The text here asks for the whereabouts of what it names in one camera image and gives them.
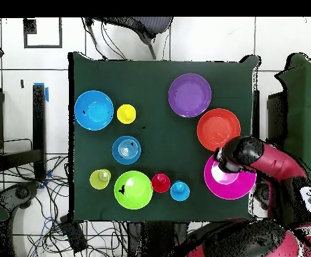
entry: green bowl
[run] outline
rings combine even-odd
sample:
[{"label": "green bowl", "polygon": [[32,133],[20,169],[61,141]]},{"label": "green bowl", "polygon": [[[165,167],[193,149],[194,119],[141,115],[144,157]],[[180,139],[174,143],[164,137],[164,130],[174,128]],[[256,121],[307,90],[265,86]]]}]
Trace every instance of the green bowl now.
[{"label": "green bowl", "polygon": [[140,171],[127,171],[117,179],[114,194],[124,208],[141,209],[152,199],[150,179]]}]

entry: light blue cup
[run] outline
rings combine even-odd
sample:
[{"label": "light blue cup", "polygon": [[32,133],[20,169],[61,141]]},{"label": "light blue cup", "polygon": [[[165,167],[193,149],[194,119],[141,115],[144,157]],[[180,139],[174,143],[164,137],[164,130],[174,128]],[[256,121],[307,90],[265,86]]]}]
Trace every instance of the light blue cup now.
[{"label": "light blue cup", "polygon": [[171,186],[171,196],[175,201],[185,201],[190,195],[189,186],[180,180]]},{"label": "light blue cup", "polygon": [[74,115],[85,129],[101,130],[111,122],[114,116],[114,106],[105,93],[89,90],[77,98]]}]

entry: bowl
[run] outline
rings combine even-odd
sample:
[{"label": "bowl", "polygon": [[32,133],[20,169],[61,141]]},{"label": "bowl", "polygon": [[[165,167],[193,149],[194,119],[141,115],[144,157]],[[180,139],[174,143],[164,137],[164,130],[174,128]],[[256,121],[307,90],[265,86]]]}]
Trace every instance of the bowl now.
[{"label": "bowl", "polygon": [[152,199],[150,179],[140,171],[127,171],[117,179],[114,194],[122,207],[141,209]]},{"label": "bowl", "polygon": [[216,108],[206,112],[197,125],[199,142],[208,150],[215,151],[226,142],[241,134],[237,117],[229,110]]},{"label": "bowl", "polygon": [[211,87],[198,74],[183,74],[169,88],[169,105],[182,117],[195,117],[210,105]]},{"label": "bowl", "polygon": [[105,93],[90,90],[77,98],[74,115],[79,125],[88,130],[97,131],[111,122],[114,116],[114,106]]}]

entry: magenta plate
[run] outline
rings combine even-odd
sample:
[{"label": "magenta plate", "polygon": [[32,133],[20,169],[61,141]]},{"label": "magenta plate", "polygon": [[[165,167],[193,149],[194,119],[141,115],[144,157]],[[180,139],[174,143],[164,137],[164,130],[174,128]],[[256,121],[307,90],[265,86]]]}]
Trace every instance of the magenta plate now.
[{"label": "magenta plate", "polygon": [[210,157],[204,169],[205,183],[210,191],[222,199],[239,199],[249,193],[256,181],[256,173],[224,173],[218,162]]}]

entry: lime green cup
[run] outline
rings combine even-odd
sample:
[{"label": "lime green cup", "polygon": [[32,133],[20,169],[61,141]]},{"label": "lime green cup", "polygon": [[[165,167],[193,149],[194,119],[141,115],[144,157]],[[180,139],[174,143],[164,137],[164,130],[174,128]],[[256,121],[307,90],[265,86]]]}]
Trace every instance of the lime green cup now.
[{"label": "lime green cup", "polygon": [[141,209],[152,199],[150,179],[140,171],[127,171],[117,179],[114,194],[122,207]]},{"label": "lime green cup", "polygon": [[104,189],[111,180],[111,173],[107,169],[94,171],[90,176],[90,183],[93,188]]}]

